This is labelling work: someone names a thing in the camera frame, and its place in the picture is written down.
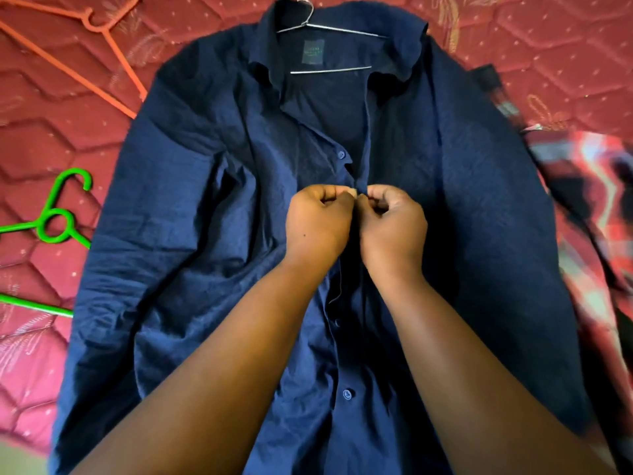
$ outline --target clothes hanger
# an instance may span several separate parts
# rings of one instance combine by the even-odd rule
[[[40,216],[38,216],[33,222],[15,223],[13,225],[0,227],[0,234],[35,229],[37,237],[45,243],[62,243],[69,238],[74,238],[84,247],[90,248],[90,240],[84,237],[75,228],[75,215],[70,213],[67,209],[54,207],[55,202],[59,198],[59,193],[61,192],[63,184],[73,175],[79,175],[83,178],[83,189],[85,191],[89,191],[92,188],[92,176],[83,168],[70,168],[65,172],[61,172],[57,178],[55,178],[55,183],[52,184],[51,192],[46,199],[46,203],[44,204],[44,208],[42,208]],[[66,227],[59,235],[51,237],[46,233],[46,224],[53,216],[57,215],[66,218]],[[32,310],[45,311],[47,313],[52,313],[53,315],[61,315],[62,317],[73,316],[73,312],[67,310],[66,308],[59,308],[59,306],[23,300],[11,295],[5,295],[4,293],[0,293],[0,303],[22,306],[24,308],[31,308]]]
[[[353,35],[364,35],[366,37],[375,37],[386,39],[383,35],[377,35],[376,33],[368,33],[366,31],[357,31],[357,30],[347,30],[346,28],[336,28],[335,26],[326,26],[324,24],[315,24],[310,23],[310,18],[312,18],[312,14],[315,12],[315,6],[312,4],[310,0],[297,0],[300,3],[305,3],[310,7],[310,13],[306,20],[298,24],[297,26],[291,26],[290,28],[284,28],[283,30],[278,30],[277,33],[285,33],[286,31],[298,30],[307,26],[309,28],[317,28],[318,30],[330,30],[330,31],[339,31],[341,33],[352,33]],[[371,66],[357,66],[354,68],[339,68],[338,70],[308,70],[308,71],[291,71],[291,75],[306,75],[308,73],[338,73],[341,71],[356,71],[356,70],[369,70]]]
[[[125,5],[123,5],[119,9],[119,11],[117,11],[115,14],[113,14],[110,17],[107,23],[104,23],[103,25],[100,25],[100,26],[95,26],[90,21],[92,13],[94,12],[92,8],[86,8],[82,12],[79,12],[79,11],[66,10],[66,9],[62,9],[62,8],[58,8],[54,6],[43,5],[41,3],[28,2],[24,0],[0,0],[0,5],[5,3],[12,6],[18,6],[22,8],[28,8],[28,9],[32,9],[36,11],[41,11],[44,13],[50,13],[51,15],[59,15],[59,16],[65,16],[71,19],[76,19],[82,22],[83,27],[86,30],[91,31],[93,33],[100,33],[103,36],[103,38],[106,40],[107,44],[110,46],[110,49],[114,52],[116,58],[121,63],[124,71],[128,74],[128,76],[130,77],[130,79],[132,80],[136,88],[138,89],[138,95],[140,99],[144,101],[147,96],[147,89],[145,88],[145,86],[143,86],[142,82],[136,75],[136,72],[132,69],[130,63],[127,61],[127,58],[125,57],[121,49],[116,44],[111,34],[111,30],[112,28],[114,28],[116,23],[121,21],[125,15],[130,13],[131,10],[134,9],[135,6],[137,6],[138,2],[139,0],[129,0]],[[94,94],[100,96],[106,102],[110,103],[116,109],[122,111],[122,113],[126,114],[131,119],[134,119],[136,117],[136,113],[133,110],[131,110],[126,105],[121,103],[115,97],[106,93],[104,90],[102,90],[98,86],[91,83],[88,79],[85,79],[84,77],[82,77],[75,70],[73,70],[66,64],[60,62],[59,59],[55,58],[50,53],[46,52],[41,47],[36,45],[34,42],[29,40],[27,37],[24,37],[18,31],[13,30],[9,25],[7,25],[6,23],[2,21],[0,21],[0,31],[4,31],[7,35],[9,35],[11,38],[16,40],[18,43],[24,45],[25,47],[30,49],[32,52],[44,58],[48,63],[52,64],[55,68],[58,68],[59,70],[66,73],[69,77],[71,77],[78,83],[82,84],[84,87],[88,88]]]

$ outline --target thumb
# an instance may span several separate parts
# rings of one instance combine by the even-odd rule
[[[354,209],[354,196],[349,192],[343,192],[336,197],[336,200],[334,200],[328,209],[336,210],[346,216],[351,216]]]
[[[358,208],[358,217],[361,227],[364,224],[379,218],[378,214],[374,211],[374,207],[369,204],[369,198],[367,195],[360,195],[358,197],[356,207]]]

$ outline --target shirt label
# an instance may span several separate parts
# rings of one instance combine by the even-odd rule
[[[307,65],[323,64],[323,48],[325,40],[305,40],[303,42],[303,60]]]

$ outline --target green plastic hanger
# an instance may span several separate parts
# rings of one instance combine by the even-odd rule
[[[22,230],[35,229],[37,237],[46,243],[62,243],[73,237],[84,247],[90,248],[90,240],[79,233],[75,228],[75,215],[70,213],[64,208],[55,208],[55,202],[59,198],[59,193],[64,185],[64,182],[73,175],[80,175],[83,178],[83,189],[89,191],[92,188],[92,176],[83,168],[70,168],[65,172],[61,172],[55,183],[53,183],[51,192],[49,193],[46,204],[42,208],[42,213],[33,222],[15,223],[14,225],[6,225],[0,227],[0,234],[10,232],[20,232]],[[53,216],[63,216],[66,218],[66,228],[56,237],[51,237],[46,233],[46,224],[51,220]],[[34,301],[23,300],[11,295],[5,295],[0,293],[0,303],[7,303],[15,306],[22,306],[24,308],[31,308],[32,310],[45,311],[52,313],[53,315],[60,315],[62,317],[72,317],[73,312],[66,308],[59,308],[59,306],[46,305],[44,303],[37,303]]]

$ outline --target red mattress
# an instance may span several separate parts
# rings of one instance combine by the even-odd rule
[[[33,0],[92,7],[107,20],[127,0]],[[315,6],[343,0],[312,0]],[[633,0],[380,0],[429,21],[467,68],[493,63],[529,124],[582,127],[633,141]],[[272,0],[141,0],[113,30],[146,86],[182,44],[258,19]],[[104,39],[78,21],[3,5],[0,21],[138,109],[138,91]],[[59,203],[90,238],[130,120],[0,30],[0,225],[36,219],[52,182],[75,180]],[[54,232],[63,220],[51,223]],[[71,308],[86,249],[28,232],[0,236],[0,292]],[[0,305],[0,436],[46,453],[70,320]]]

